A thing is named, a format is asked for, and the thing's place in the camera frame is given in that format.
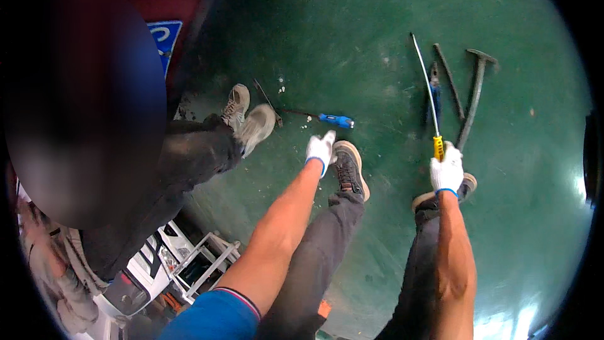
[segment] sneaker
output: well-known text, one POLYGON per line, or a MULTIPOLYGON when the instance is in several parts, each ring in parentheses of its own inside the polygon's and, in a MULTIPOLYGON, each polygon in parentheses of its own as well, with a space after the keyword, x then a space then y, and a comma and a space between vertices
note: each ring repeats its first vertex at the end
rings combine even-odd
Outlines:
POLYGON ((222 111, 222 120, 237 132, 245 121, 245 112, 249 108, 249 91, 243 84, 235 84, 228 95, 228 102, 222 111))
POLYGON ((257 144, 271 135, 275 120, 275 111, 268 104, 260 104, 252 109, 243 126, 234 133, 235 139, 242 145, 242 158, 249 155, 257 144))
MULTIPOLYGON (((457 202, 459 204, 464 202, 470 196, 470 194, 476 190, 477 186, 478 182, 476 181, 474 175, 464 172, 463 181, 461 182, 459 189, 457 189, 457 196, 459 196, 457 202)), ((411 211, 414 214, 417 214, 417 212, 421 210, 438 210, 438 208, 439 200, 436 198, 436 194, 434 192, 419 195, 411 203, 411 211)))
POLYGON ((333 155, 337 157, 333 165, 338 171, 340 190, 360 194, 363 202, 369 200, 369 187, 361 174, 361 155, 355 145, 339 140, 333 144, 333 155))

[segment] hand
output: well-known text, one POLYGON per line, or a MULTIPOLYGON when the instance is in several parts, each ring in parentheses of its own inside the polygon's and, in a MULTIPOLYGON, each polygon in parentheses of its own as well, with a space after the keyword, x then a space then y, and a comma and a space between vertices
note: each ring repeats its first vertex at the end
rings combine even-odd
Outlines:
POLYGON ((323 171, 321 172, 321 177, 325 176, 327 166, 332 161, 332 146, 333 141, 335 140, 335 130, 329 130, 323 139, 319 139, 319 137, 316 135, 310 137, 308 146, 306 146, 306 162, 311 159, 319 159, 321 162, 323 162, 323 171))
POLYGON ((459 189, 463 181, 462 156, 451 142, 445 140, 445 157, 443 161, 440 162, 435 157, 430 160, 430 179, 436 193, 446 189, 451 190, 457 195, 457 189, 459 189))

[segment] pliers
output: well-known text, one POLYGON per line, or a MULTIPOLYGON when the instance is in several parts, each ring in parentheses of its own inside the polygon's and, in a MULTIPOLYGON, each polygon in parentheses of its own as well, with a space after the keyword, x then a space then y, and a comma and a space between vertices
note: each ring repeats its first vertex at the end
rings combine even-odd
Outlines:
MULTIPOLYGON (((436 62, 432 64, 430 68, 430 89, 432 90, 432 97, 434 98, 434 110, 436 111, 436 121, 440 123, 440 83, 439 83, 439 69, 436 62)), ((432 121, 432 108, 430 107, 430 96, 426 95, 426 124, 432 121)))

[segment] pant leg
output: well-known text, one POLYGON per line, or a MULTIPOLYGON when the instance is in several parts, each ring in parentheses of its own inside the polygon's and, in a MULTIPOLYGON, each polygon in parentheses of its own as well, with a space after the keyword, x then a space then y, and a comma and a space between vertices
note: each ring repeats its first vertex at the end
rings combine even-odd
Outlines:
POLYGON ((192 190, 194 185, 232 170, 241 161, 241 150, 232 129, 216 114, 201 124, 172 121, 158 161, 162 185, 192 190))
POLYGON ((399 303, 376 340, 429 338, 436 308, 438 211, 420 211, 416 215, 416 226, 417 234, 407 258, 399 303))
POLYGON ((107 226, 80 231, 90 267, 104 281, 112 280, 151 234, 176 217, 184 204, 183 192, 233 169, 240 160, 241 146, 217 115, 201 124, 172 121, 155 178, 128 215, 107 226))
POLYGON ((325 321, 317 311, 332 275, 365 213, 360 195, 337 192, 308 226, 256 339, 314 339, 325 321))

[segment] blue handle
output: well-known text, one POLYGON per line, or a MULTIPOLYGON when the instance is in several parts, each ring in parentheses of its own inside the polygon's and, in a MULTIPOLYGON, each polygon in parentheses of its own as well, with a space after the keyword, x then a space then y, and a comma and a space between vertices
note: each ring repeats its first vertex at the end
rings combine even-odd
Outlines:
POLYGON ((352 118, 346 116, 332 116, 332 115, 319 115, 319 121, 329 122, 330 124, 337 125, 339 127, 343 127, 346 129, 352 129, 355 127, 355 122, 352 121, 352 118))

